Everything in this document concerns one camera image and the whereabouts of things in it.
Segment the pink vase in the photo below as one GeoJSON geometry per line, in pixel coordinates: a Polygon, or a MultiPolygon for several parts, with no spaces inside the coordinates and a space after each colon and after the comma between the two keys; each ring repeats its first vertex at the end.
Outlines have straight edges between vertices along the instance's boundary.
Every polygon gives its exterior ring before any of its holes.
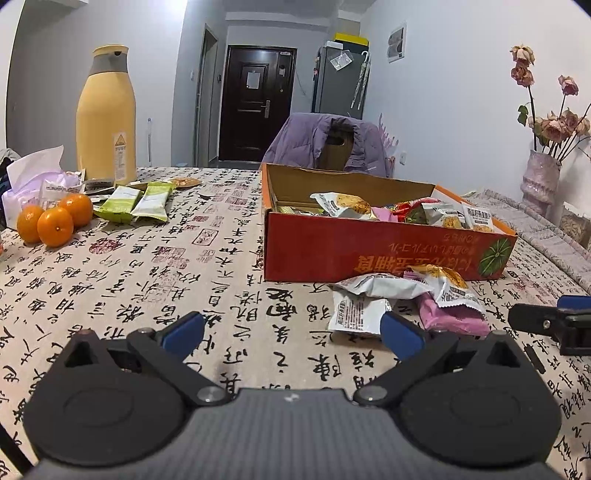
{"type": "Polygon", "coordinates": [[[560,164],[556,159],[547,153],[531,150],[521,182],[523,203],[545,217],[548,207],[554,204],[559,178],[560,164]]]}

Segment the door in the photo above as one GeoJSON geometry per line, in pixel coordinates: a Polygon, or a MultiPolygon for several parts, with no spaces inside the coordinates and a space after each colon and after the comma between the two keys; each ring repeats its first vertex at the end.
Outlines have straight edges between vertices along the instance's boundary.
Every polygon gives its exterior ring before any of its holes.
{"type": "Polygon", "coordinates": [[[290,115],[295,48],[228,47],[220,160],[260,162],[290,115]]]}
{"type": "Polygon", "coordinates": [[[210,158],[210,117],[215,82],[217,39],[206,28],[203,36],[193,146],[193,167],[207,167],[210,158]]]}

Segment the floor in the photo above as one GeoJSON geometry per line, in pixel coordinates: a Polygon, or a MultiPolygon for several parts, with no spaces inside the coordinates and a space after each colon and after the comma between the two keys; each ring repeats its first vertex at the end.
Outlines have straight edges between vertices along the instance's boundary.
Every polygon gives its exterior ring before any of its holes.
{"type": "Polygon", "coordinates": [[[237,168],[238,170],[258,170],[261,168],[259,162],[254,161],[236,161],[236,160],[218,160],[215,158],[209,162],[210,168],[237,168]]]}

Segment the green snack bar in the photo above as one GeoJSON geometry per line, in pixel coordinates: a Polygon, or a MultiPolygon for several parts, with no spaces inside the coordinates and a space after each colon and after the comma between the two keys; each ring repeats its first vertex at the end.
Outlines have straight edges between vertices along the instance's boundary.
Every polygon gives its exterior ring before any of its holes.
{"type": "Polygon", "coordinates": [[[149,217],[168,222],[164,206],[170,193],[174,190],[172,183],[154,181],[148,183],[146,192],[131,212],[134,217],[149,217]]]}
{"type": "Polygon", "coordinates": [[[119,186],[109,199],[98,209],[95,215],[117,223],[131,223],[134,219],[131,210],[134,209],[141,191],[119,186]]]}

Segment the yellow thermos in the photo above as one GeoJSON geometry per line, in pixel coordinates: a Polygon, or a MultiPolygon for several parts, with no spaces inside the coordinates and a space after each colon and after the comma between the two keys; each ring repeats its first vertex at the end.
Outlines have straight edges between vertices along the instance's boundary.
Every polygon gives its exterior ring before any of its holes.
{"type": "Polygon", "coordinates": [[[127,71],[128,47],[97,48],[76,112],[78,169],[88,179],[127,184],[135,172],[135,95],[127,71]]]}

